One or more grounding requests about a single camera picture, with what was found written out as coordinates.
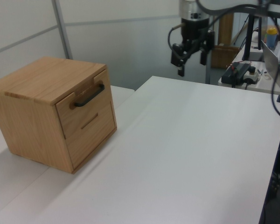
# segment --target upper drawer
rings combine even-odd
[[[67,139],[77,130],[83,129],[110,102],[110,81],[104,70],[56,104],[64,137]]]

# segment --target wire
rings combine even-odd
[[[246,85],[246,87],[245,87],[245,90],[247,90],[248,85],[250,85],[250,83],[249,83],[249,82],[247,83],[247,85]]]
[[[246,39],[247,39],[247,36],[244,38],[243,42],[242,42],[241,45],[239,46],[240,49],[243,48],[244,44],[246,43],[246,41],[245,41]]]
[[[213,20],[213,22],[210,23],[209,26],[208,26],[206,29],[204,29],[204,32],[203,32],[203,30],[202,30],[202,35],[200,36],[200,38],[197,39],[197,41],[195,41],[194,47],[192,47],[191,50],[190,50],[189,52],[187,52],[184,56],[179,56],[179,55],[176,53],[176,51],[173,49],[173,47],[171,46],[171,43],[170,43],[170,36],[171,36],[171,33],[172,33],[172,31],[176,30],[176,29],[177,29],[176,27],[178,27],[178,26],[171,28],[171,30],[170,30],[169,33],[168,33],[168,45],[169,45],[170,49],[172,50],[173,54],[174,54],[174,55],[176,56],[176,58],[179,59],[179,60],[184,60],[184,59],[186,59],[186,58],[189,58],[192,54],[195,53],[195,51],[196,51],[198,45],[199,45],[201,42],[203,42],[203,41],[205,40],[205,36],[206,36],[207,31],[208,31],[208,29],[209,29],[210,27],[212,27],[212,26],[213,26],[219,19],[221,19],[225,14],[232,13],[233,11],[236,11],[236,10],[238,10],[238,9],[240,9],[240,8],[245,8],[245,7],[258,8],[258,6],[253,5],[253,4],[243,4],[243,5],[238,5],[238,6],[234,6],[234,7],[231,7],[231,8],[226,9],[226,10],[225,10],[222,14],[220,14],[215,20]]]
[[[280,27],[277,23],[275,23],[275,20],[270,17],[272,19],[272,21],[274,22],[277,30],[278,30],[278,34],[280,35]],[[278,66],[278,70],[276,72],[276,76],[275,76],[275,79],[273,81],[273,86],[272,86],[272,91],[271,91],[271,100],[272,100],[272,104],[273,104],[273,107],[274,107],[274,110],[277,112],[277,114],[280,116],[280,111],[277,109],[276,105],[275,105],[275,101],[274,101],[274,89],[275,89],[275,84],[276,84],[276,81],[278,79],[278,76],[279,76],[279,73],[280,73],[280,64]]]
[[[266,224],[266,209],[265,206],[263,206],[263,224]]]
[[[248,18],[249,18],[249,15],[247,16],[246,20],[244,21],[244,24],[243,24],[241,30],[239,31],[238,36],[237,36],[236,40],[234,41],[233,45],[235,45],[236,41],[238,40],[238,37],[239,37],[239,35],[241,34],[241,32],[243,31],[244,25],[246,24]]]

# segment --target lower drawer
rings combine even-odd
[[[111,102],[94,115],[83,129],[79,129],[66,144],[74,169],[115,129]]]

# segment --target white tabletop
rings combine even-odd
[[[257,34],[258,34],[257,32],[253,33],[253,39],[254,40],[257,37]],[[256,47],[257,43],[251,42],[251,46]],[[243,48],[240,50],[240,52],[237,54],[237,56],[235,57],[235,59],[232,62],[242,61],[244,51],[245,51],[245,45],[243,46]],[[262,53],[262,50],[250,48],[250,52],[261,52]],[[251,66],[254,66],[256,68],[256,71],[257,70],[260,70],[260,71],[263,70],[263,72],[266,71],[266,67],[265,67],[264,62],[251,62]],[[271,93],[273,82],[274,82],[274,80],[272,79],[272,76],[270,76],[269,73],[263,73],[262,75],[259,75],[258,82],[256,84],[249,85],[247,87],[247,90]],[[231,87],[230,84],[222,83],[221,78],[218,81],[218,85],[219,86],[225,86],[225,87]],[[243,83],[241,85],[236,85],[235,88],[244,90],[245,87],[246,87],[246,83]],[[277,84],[275,85],[275,88],[274,88],[274,94],[280,95],[280,87]]]
[[[114,108],[135,91],[111,86]],[[9,152],[0,130],[0,211],[49,167]]]
[[[280,141],[270,95],[152,77],[115,112],[90,162],[47,169],[0,223],[258,223]]]

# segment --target wooden box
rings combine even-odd
[[[117,129],[107,66],[44,57],[0,79],[0,129],[13,154],[75,173]]]

